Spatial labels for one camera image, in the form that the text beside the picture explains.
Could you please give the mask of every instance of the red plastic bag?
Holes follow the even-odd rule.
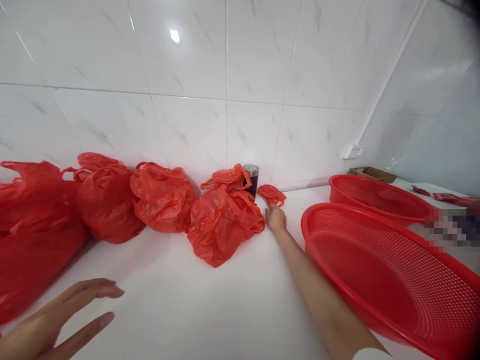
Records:
[[[139,198],[135,215],[150,228],[162,233],[187,232],[195,190],[181,167],[170,170],[154,162],[141,162],[130,187]]]
[[[227,190],[245,190],[252,186],[250,175],[242,165],[237,164],[229,170],[219,170],[211,175],[211,179],[200,185],[202,190],[218,189],[222,185],[227,186]]]
[[[81,153],[77,160],[81,169],[75,171],[73,178],[81,185],[76,203],[92,236],[121,244],[140,234],[145,224],[135,216],[138,198],[130,189],[129,168],[94,152]]]
[[[79,185],[47,161],[7,162],[21,178],[0,184],[0,324],[25,311],[87,240]]]
[[[279,208],[282,207],[285,200],[287,199],[285,194],[273,185],[262,185],[257,189],[256,192],[258,195],[261,195],[263,197],[263,199],[268,203],[268,205],[277,205],[278,203],[280,203],[280,205],[277,205]]]
[[[200,259],[219,267],[240,243],[265,229],[262,212],[246,191],[229,192],[224,184],[197,197],[191,206],[188,240]]]

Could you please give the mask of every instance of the person's right hand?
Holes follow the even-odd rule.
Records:
[[[284,211],[276,205],[272,205],[271,210],[268,207],[265,209],[265,220],[274,233],[287,230],[287,217]]]

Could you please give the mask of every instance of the red plastic basket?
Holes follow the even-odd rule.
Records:
[[[335,175],[330,201],[371,211],[407,227],[424,223],[435,207],[418,196],[384,182],[354,175]]]
[[[301,218],[306,252],[376,333],[438,360],[467,359],[477,338],[480,277],[374,213],[322,203]]]

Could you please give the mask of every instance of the black bottle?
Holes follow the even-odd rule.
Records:
[[[243,168],[250,175],[251,186],[245,189],[253,198],[257,195],[257,185],[259,184],[260,168],[257,165],[244,165]],[[247,185],[247,179],[243,179],[243,186]]]

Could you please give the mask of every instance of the wall socket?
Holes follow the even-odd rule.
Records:
[[[356,159],[364,153],[365,147],[363,144],[350,144],[346,148],[344,159]]]

